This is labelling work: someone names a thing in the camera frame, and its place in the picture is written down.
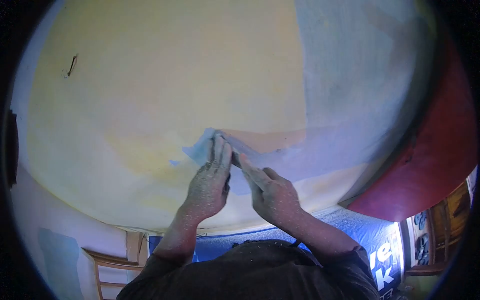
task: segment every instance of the right hand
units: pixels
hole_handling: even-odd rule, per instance
[[[293,184],[271,168],[252,165],[245,154],[240,154],[243,175],[252,190],[253,209],[265,221],[279,228],[298,224],[305,211],[300,207]]]

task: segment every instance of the finger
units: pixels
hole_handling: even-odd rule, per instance
[[[265,191],[268,184],[272,182],[272,179],[261,169],[254,167],[243,153],[240,154],[240,164],[242,170],[250,176],[252,181],[255,182],[262,191]]]
[[[214,149],[213,149],[213,164],[220,165],[220,161],[222,160],[222,153],[223,147],[225,145],[225,140],[223,139],[222,135],[218,132],[215,133],[214,137]]]
[[[231,164],[232,164],[232,146],[229,143],[225,143],[225,145],[223,146],[222,161],[220,162],[220,165],[230,170]]]
[[[207,163],[211,163],[213,161],[213,140],[209,139],[206,143],[207,149]]]
[[[275,171],[273,171],[273,169],[271,169],[271,168],[263,168],[263,172],[265,172],[265,174],[267,174],[267,176],[270,177],[273,180],[284,179],[283,177],[278,175]]]
[[[252,201],[254,203],[257,201],[261,201],[263,197],[262,197],[262,190],[260,189],[260,187],[250,178],[250,176],[247,173],[243,172],[243,175],[248,182],[248,186],[250,187],[250,190],[252,191]]]

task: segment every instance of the hand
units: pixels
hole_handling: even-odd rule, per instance
[[[298,224],[305,211],[293,184],[270,168],[254,167],[245,154],[240,154],[240,164],[258,215],[279,228]]]
[[[207,162],[190,182],[187,199],[179,212],[200,223],[225,206],[230,190],[231,158],[232,147],[216,132],[210,141]]]

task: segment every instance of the forearm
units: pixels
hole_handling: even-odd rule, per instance
[[[191,263],[199,223],[181,207],[153,254],[181,265]]]
[[[345,232],[307,212],[302,211],[296,220],[295,224],[289,222],[278,227],[304,243],[320,262],[348,253],[359,246]]]

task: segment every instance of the left hand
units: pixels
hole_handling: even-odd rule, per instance
[[[225,206],[230,190],[232,147],[218,132],[210,143],[207,162],[190,182],[187,199],[179,210],[198,223],[216,215]]]

